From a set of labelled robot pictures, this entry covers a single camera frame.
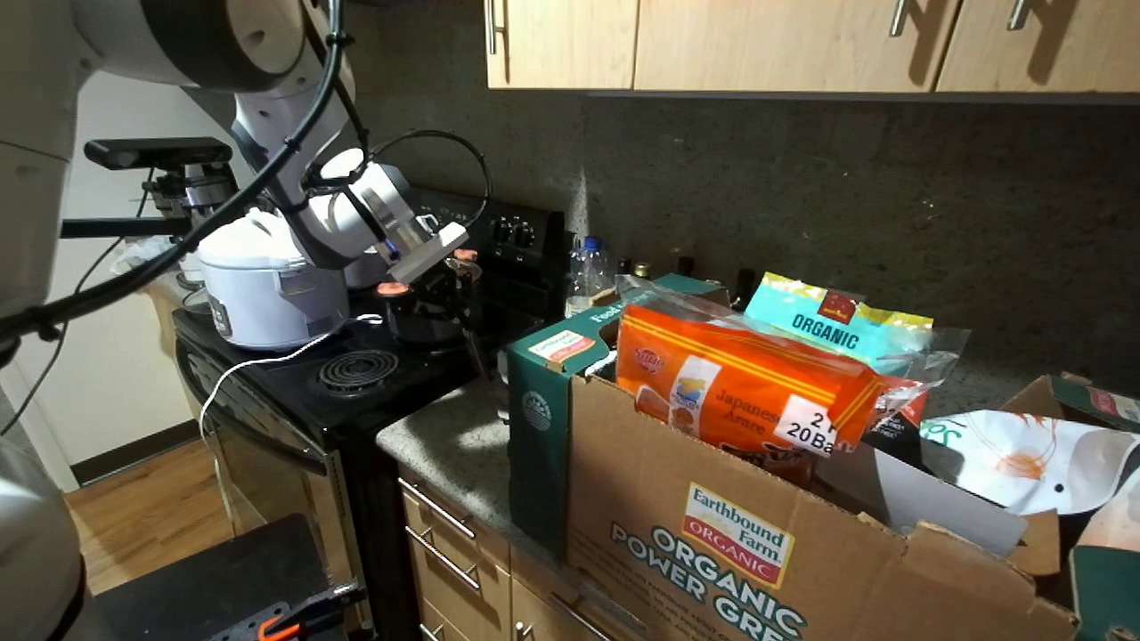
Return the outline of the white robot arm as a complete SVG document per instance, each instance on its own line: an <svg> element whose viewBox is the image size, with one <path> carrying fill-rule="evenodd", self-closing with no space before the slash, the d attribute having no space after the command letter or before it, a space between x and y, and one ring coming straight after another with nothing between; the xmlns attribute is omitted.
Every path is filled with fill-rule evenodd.
<svg viewBox="0 0 1140 641"><path fill-rule="evenodd" d="M60 339L250 221L268 221L272 241L329 281L369 264L405 289L461 250L468 231L429 225L367 156L344 47L344 0L0 0L0 353L28 334ZM223 142L103 142L97 161L112 172L180 172L204 221L125 273L57 298L64 175L78 91L97 71L217 88L234 121Z"/></svg>

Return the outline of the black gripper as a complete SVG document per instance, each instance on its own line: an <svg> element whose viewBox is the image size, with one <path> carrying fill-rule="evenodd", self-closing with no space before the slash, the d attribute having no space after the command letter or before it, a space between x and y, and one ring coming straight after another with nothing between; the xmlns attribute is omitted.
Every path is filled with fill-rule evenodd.
<svg viewBox="0 0 1140 641"><path fill-rule="evenodd" d="M457 250L416 285L381 281L385 325L399 343L442 346L468 339L477 325L482 264L474 250Z"/></svg>

